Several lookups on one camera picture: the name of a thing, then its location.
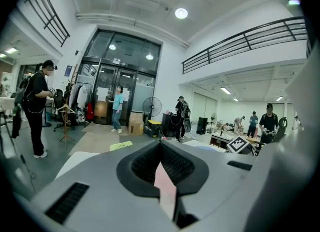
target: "woman in teal shirt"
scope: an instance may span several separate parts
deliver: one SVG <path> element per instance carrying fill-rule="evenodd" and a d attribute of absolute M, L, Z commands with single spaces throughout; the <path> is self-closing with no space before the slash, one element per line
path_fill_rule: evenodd
<path fill-rule="evenodd" d="M 116 88 L 116 95 L 115 95 L 114 101 L 109 101 L 109 102 L 113 102 L 113 107 L 112 107 L 113 129 L 111 130 L 111 132 L 115 132 L 116 130 L 118 130 L 118 133 L 122 133 L 122 128 L 121 128 L 119 119 L 121 117 L 122 104 L 124 102 L 123 91 L 124 91 L 124 88 L 122 86 L 118 86 Z"/>

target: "yellow lid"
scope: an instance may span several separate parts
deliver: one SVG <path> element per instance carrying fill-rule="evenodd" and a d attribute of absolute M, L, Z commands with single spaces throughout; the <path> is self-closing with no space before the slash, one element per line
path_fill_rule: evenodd
<path fill-rule="evenodd" d="M 156 120 L 148 120 L 149 123 L 154 124 L 154 125 L 161 125 L 162 123 Z"/>

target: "shoe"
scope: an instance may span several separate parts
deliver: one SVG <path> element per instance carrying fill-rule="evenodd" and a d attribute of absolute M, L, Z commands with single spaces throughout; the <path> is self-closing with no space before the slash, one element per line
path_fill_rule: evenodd
<path fill-rule="evenodd" d="M 33 155 L 34 158 L 45 158 L 48 155 L 47 151 L 45 151 L 41 156 Z"/>

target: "man in black shirt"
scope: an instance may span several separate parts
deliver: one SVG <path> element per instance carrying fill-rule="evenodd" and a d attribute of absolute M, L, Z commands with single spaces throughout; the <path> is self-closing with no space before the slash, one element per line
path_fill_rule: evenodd
<path fill-rule="evenodd" d="M 278 116 L 273 113 L 274 107 L 271 103 L 266 106 L 266 114 L 261 117 L 259 127 L 262 130 L 261 142 L 270 143 L 273 141 L 273 135 L 268 132 L 274 131 L 274 135 L 277 133 L 279 128 Z"/>
<path fill-rule="evenodd" d="M 45 158 L 47 149 L 41 142 L 42 113 L 46 105 L 47 97 L 53 97 L 52 91 L 48 91 L 45 75 L 52 76 L 55 65 L 51 60 L 42 64 L 40 71 L 30 79 L 22 101 L 22 108 L 28 119 L 31 129 L 31 140 L 35 158 Z"/>
<path fill-rule="evenodd" d="M 175 131 L 175 138 L 172 138 L 173 141 L 179 142 L 179 139 L 183 140 L 184 135 L 185 135 L 185 125 L 184 125 L 184 120 L 185 120 L 185 113 L 188 109 L 188 103 L 185 101 L 183 96 L 180 96 L 178 99 L 178 103 L 175 106 L 175 111 L 176 111 L 176 131 Z"/>

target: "black railing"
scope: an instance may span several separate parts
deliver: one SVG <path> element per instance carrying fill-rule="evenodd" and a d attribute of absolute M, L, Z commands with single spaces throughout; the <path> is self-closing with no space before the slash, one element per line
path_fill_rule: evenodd
<path fill-rule="evenodd" d="M 182 73 L 260 47 L 306 39 L 307 31 L 303 16 L 273 21 L 240 32 L 195 54 L 182 62 Z"/>
<path fill-rule="evenodd" d="M 50 0 L 25 0 L 29 2 L 41 21 L 44 23 L 44 29 L 49 31 L 56 37 L 63 46 L 65 40 L 70 37 L 67 29 L 58 17 Z"/>

